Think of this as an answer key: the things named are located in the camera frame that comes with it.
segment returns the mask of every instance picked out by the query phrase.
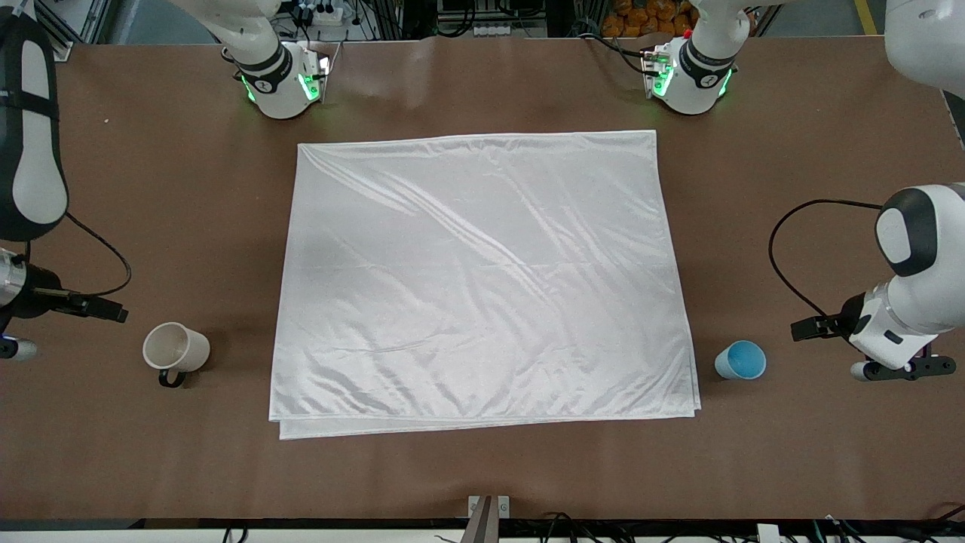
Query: white cloth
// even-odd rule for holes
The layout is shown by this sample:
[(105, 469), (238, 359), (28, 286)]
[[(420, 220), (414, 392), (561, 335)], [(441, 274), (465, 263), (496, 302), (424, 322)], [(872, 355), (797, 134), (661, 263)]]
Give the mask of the white cloth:
[(282, 439), (693, 416), (652, 131), (300, 145)]

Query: table surface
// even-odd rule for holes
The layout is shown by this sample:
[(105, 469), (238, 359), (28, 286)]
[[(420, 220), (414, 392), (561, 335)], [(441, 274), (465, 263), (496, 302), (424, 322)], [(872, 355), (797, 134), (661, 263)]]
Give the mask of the table surface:
[[(519, 517), (921, 518), (961, 500), (965, 372), (852, 380), (843, 342), (791, 342), (811, 313), (766, 252), (805, 200), (965, 179), (939, 92), (893, 71), (876, 38), (750, 40), (738, 60), (728, 95), (684, 117), (599, 43), (349, 43), (327, 103), (278, 122), (213, 46), (77, 47), (58, 70), (71, 209), (129, 258), (114, 298), (130, 317), (12, 325), (41, 354), (0, 364), (0, 515), (434, 518), (500, 494)], [(296, 143), (618, 129), (657, 130), (696, 418), (279, 442), (268, 391)], [(777, 257), (834, 309), (890, 276), (873, 221), (810, 209)], [(69, 223), (33, 255), (78, 290), (123, 278)], [(140, 356), (171, 320), (212, 346), (177, 390)], [(755, 382), (714, 374), (738, 338), (768, 355)], [(965, 334), (936, 347), (965, 356)]]

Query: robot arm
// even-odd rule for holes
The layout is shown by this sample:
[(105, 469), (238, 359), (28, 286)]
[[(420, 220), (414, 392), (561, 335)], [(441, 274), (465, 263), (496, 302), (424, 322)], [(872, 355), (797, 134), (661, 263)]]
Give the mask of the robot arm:
[[(268, 21), (279, 0), (172, 1), (225, 44), (262, 113), (287, 119), (318, 100), (327, 58), (320, 63), (306, 47), (279, 42)], [(67, 215), (59, 115), (53, 52), (33, 0), (0, 0), (0, 239), (30, 242)], [(100, 296), (64, 289), (52, 271), (0, 249), (0, 358), (36, 351), (29, 341), (2, 335), (13, 317), (53, 310), (124, 322), (127, 311)]]
[(899, 191), (882, 206), (875, 235), (896, 276), (836, 315), (794, 323), (791, 335), (843, 337), (868, 357), (851, 368), (862, 381), (953, 372), (954, 360), (932, 356), (929, 345), (965, 327), (965, 184)]
[[(280, 0), (172, 0), (225, 45), (248, 97), (287, 119), (320, 96), (327, 62), (271, 28)], [(68, 208), (53, 52), (33, 0), (0, 0), (0, 239), (29, 242)]]
[(0, 3), (0, 237), (27, 242), (67, 211), (53, 52), (34, 4)]
[(295, 117), (321, 96), (327, 58), (298, 43), (281, 43), (268, 18), (281, 0), (170, 0), (225, 45), (248, 99), (272, 119)]
[[(647, 97), (674, 111), (704, 113), (727, 92), (733, 61), (747, 41), (744, 9), (786, 1), (694, 0), (701, 11), (689, 37), (674, 38), (644, 59)], [(965, 0), (888, 0), (885, 49), (909, 79), (965, 98)]]

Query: light blue cup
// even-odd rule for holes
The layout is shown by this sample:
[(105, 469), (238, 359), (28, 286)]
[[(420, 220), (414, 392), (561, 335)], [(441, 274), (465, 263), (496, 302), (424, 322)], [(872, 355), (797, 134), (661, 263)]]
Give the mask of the light blue cup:
[(714, 367), (724, 379), (750, 381), (764, 374), (767, 357), (757, 343), (741, 339), (717, 355)]

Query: wire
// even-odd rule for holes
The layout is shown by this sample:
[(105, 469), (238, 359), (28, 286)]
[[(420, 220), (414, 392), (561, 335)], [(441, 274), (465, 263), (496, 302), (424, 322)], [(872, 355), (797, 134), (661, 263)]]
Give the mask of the wire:
[(630, 69), (635, 71), (636, 73), (642, 73), (643, 75), (653, 75), (653, 76), (656, 76), (658, 74), (658, 72), (656, 71), (645, 71), (644, 69), (639, 68), (635, 64), (630, 62), (630, 59), (627, 58), (626, 53), (623, 52), (623, 48), (617, 45), (616, 43), (614, 43), (614, 48), (620, 54), (620, 58), (623, 59), (623, 62), (626, 63), (626, 66), (629, 66)]
[(503, 7), (503, 2), (502, 2), (502, 0), (496, 0), (496, 9), (499, 10), (500, 12), (502, 12), (503, 15), (509, 15), (510, 17), (513, 17), (513, 16), (521, 16), (521, 15), (524, 16), (524, 17), (532, 17), (532, 16), (534, 16), (534, 15), (538, 15), (539, 12), (542, 11), (542, 8), (533, 8), (533, 9), (526, 10), (526, 11), (523, 11), (523, 10), (508, 10), (508, 9), (506, 9), (506, 8)]
[(573, 21), (573, 25), (569, 28), (569, 34), (567, 34), (566, 37), (567, 38), (576, 37), (577, 29), (581, 24), (586, 26), (590, 30), (590, 32), (586, 32), (584, 34), (598, 35), (600, 32), (600, 25), (596, 24), (596, 21), (592, 20), (589, 17), (583, 17)]
[[(476, 0), (463, 0), (466, 3), (466, 11), (462, 14), (462, 22), (459, 23), (458, 28), (455, 32), (442, 32), (439, 30), (438, 25), (436, 25), (435, 33), (439, 36), (444, 36), (446, 38), (458, 38), (465, 34), (470, 28), (473, 27), (473, 23), (476, 22)], [(472, 18), (469, 18), (470, 11), (472, 11)]]
[(600, 37), (600, 36), (598, 36), (598, 35), (596, 35), (596, 34), (591, 34), (591, 33), (589, 33), (589, 32), (584, 32), (583, 34), (577, 34), (576, 37), (577, 37), (577, 38), (582, 38), (582, 39), (593, 38), (594, 40), (597, 40), (598, 42), (603, 43), (604, 45), (606, 45), (607, 48), (613, 49), (614, 51), (617, 51), (617, 53), (622, 53), (622, 54), (624, 54), (624, 55), (626, 55), (626, 56), (630, 56), (630, 57), (634, 57), (634, 58), (644, 58), (644, 53), (643, 53), (643, 52), (640, 52), (640, 51), (630, 51), (630, 50), (624, 49), (624, 48), (622, 48), (622, 47), (620, 47), (620, 46), (618, 46), (618, 45), (613, 45), (612, 43), (607, 42), (604, 38), (602, 38), (602, 37)]
[(369, 32), (372, 33), (372, 41), (377, 42), (378, 37), (375, 35), (375, 28), (372, 27), (372, 22), (369, 20), (369, 10), (366, 9), (365, 2), (362, 2), (362, 16), (365, 18), (366, 26), (369, 27)]
[(355, 12), (355, 18), (359, 20), (359, 30), (362, 31), (362, 36), (366, 39), (366, 41), (374, 40), (374, 39), (375, 39), (375, 34), (373, 34), (372, 37), (369, 38), (369, 35), (366, 34), (366, 32), (365, 32), (365, 27), (362, 26), (362, 17), (359, 16), (359, 0), (355, 0), (355, 5), (354, 5), (354, 7), (352, 8), (352, 10)]
[[(778, 278), (781, 279), (781, 281), (790, 290), (790, 292), (794, 293), (794, 296), (798, 297), (799, 299), (801, 299), (801, 301), (809, 305), (811, 309), (817, 312), (818, 315), (822, 317), (827, 317), (828, 314), (825, 313), (823, 309), (818, 307), (816, 303), (814, 303), (808, 297), (801, 294), (801, 291), (797, 290), (796, 288), (794, 288), (793, 285), (790, 284), (790, 281), (787, 280), (787, 277), (785, 277), (785, 275), (781, 272), (781, 269), (778, 267), (777, 261), (774, 260), (774, 239), (777, 237), (778, 230), (781, 229), (781, 226), (785, 223), (785, 221), (791, 218), (792, 215), (796, 214), (797, 212), (805, 208), (808, 208), (810, 206), (814, 206), (817, 204), (839, 204), (842, 206), (852, 206), (855, 208), (865, 208), (869, 210), (880, 210), (881, 206), (878, 206), (876, 204), (868, 204), (865, 202), (855, 202), (853, 200), (835, 200), (835, 199), (827, 199), (827, 198), (818, 198), (816, 200), (811, 200), (810, 202), (805, 202), (800, 206), (797, 206), (796, 208), (787, 212), (784, 216), (781, 217), (781, 220), (779, 220), (778, 223), (774, 225), (774, 230), (771, 231), (771, 237), (767, 241), (767, 257), (771, 261), (771, 268), (774, 269), (774, 273), (778, 275)], [(817, 528), (817, 521), (814, 522), (814, 527)]]
[(335, 47), (335, 54), (332, 55), (332, 64), (328, 67), (328, 73), (335, 71), (335, 61), (339, 60), (339, 53), (342, 52), (342, 44), (348, 41), (348, 29), (345, 29), (345, 38)]
[(841, 525), (844, 527), (843, 529), (846, 529), (847, 531), (851, 532), (851, 537), (854, 537), (855, 541), (857, 541), (858, 543), (868, 543), (867, 541), (861, 538), (861, 535), (858, 534), (858, 531), (855, 528), (853, 528), (851, 525), (849, 525), (847, 521), (841, 521)]
[[(225, 528), (225, 536), (221, 538), (221, 543), (228, 543), (228, 537), (232, 534), (232, 525), (228, 524)], [(238, 539), (235, 543), (244, 543), (245, 539), (248, 539), (248, 527), (241, 527), (241, 539)]]
[(522, 29), (523, 29), (523, 32), (526, 33), (526, 37), (527, 37), (527, 38), (532, 38), (533, 35), (530, 34), (530, 29), (526, 28), (526, 25), (523, 24), (523, 17), (519, 16), (519, 13), (517, 13), (517, 14), (516, 14), (516, 18), (519, 20), (519, 28), (522, 28)]
[(127, 262), (127, 259), (124, 258), (124, 256), (121, 254), (121, 252), (120, 252), (119, 250), (117, 250), (116, 248), (114, 248), (114, 245), (110, 244), (107, 240), (105, 240), (104, 238), (102, 238), (102, 237), (100, 236), (100, 234), (98, 234), (97, 232), (95, 232), (94, 230), (92, 230), (89, 226), (87, 226), (87, 225), (84, 224), (83, 222), (77, 220), (77, 217), (75, 217), (75, 216), (73, 216), (72, 214), (70, 214), (70, 212), (67, 212), (66, 217), (67, 217), (68, 219), (70, 219), (70, 222), (73, 222), (74, 224), (76, 224), (81, 230), (83, 230), (84, 232), (87, 232), (87, 233), (90, 234), (95, 240), (99, 241), (102, 245), (104, 245), (105, 247), (107, 247), (108, 249), (110, 249), (111, 252), (114, 253), (115, 256), (117, 256), (118, 259), (121, 261), (121, 264), (124, 265), (124, 273), (126, 273), (126, 277), (124, 278), (124, 282), (121, 283), (119, 286), (114, 287), (113, 289), (107, 289), (107, 290), (101, 291), (101, 292), (95, 292), (95, 293), (91, 293), (91, 294), (86, 294), (86, 295), (84, 295), (84, 296), (107, 296), (107, 295), (110, 295), (110, 294), (114, 294), (114, 293), (122, 290), (122, 288), (126, 287), (127, 284), (130, 283), (131, 276), (133, 275), (133, 271), (131, 270), (131, 268), (130, 268), (130, 263)]
[(375, 6), (369, 6), (369, 8), (372, 10), (372, 13), (375, 14), (375, 16), (381, 17), (382, 20), (384, 20), (385, 22), (387, 22), (387, 23), (389, 23), (390, 25), (398, 28), (398, 29), (399, 29), (399, 35), (402, 36), (403, 38), (405, 38), (406, 32), (405, 32), (405, 29), (402, 28), (402, 25), (401, 25), (401, 24), (399, 24), (397, 21), (392, 20), (392, 18), (390, 18), (388, 15), (386, 15), (386, 14), (380, 12), (379, 10), (377, 10), (377, 9), (375, 8)]
[(957, 515), (958, 513), (961, 513), (962, 511), (965, 511), (965, 505), (959, 505), (955, 509), (952, 509), (948, 513), (945, 513), (944, 515), (942, 515), (941, 517), (938, 517), (935, 520), (938, 522), (947, 521), (951, 519), (951, 517)]
[(311, 43), (311, 42), (312, 42), (312, 39), (308, 37), (308, 25), (307, 25), (307, 24), (298, 24), (297, 22), (295, 22), (295, 28), (300, 28), (300, 29), (301, 29), (302, 34), (305, 35), (305, 41), (306, 41), (306, 42), (308, 42), (308, 43)]
[(546, 531), (546, 537), (541, 537), (541, 538), (539, 539), (539, 543), (548, 543), (548, 542), (549, 542), (549, 538), (553, 536), (553, 528), (556, 527), (556, 522), (557, 522), (558, 520), (560, 520), (560, 518), (561, 518), (561, 514), (560, 514), (560, 513), (557, 513), (557, 514), (553, 517), (553, 520), (550, 521), (550, 523), (549, 523), (549, 529)]
[(821, 528), (817, 525), (817, 521), (811, 522), (814, 524), (814, 533), (817, 534), (817, 541), (819, 541), (819, 543), (826, 543), (827, 540), (824, 539), (824, 534), (821, 533)]

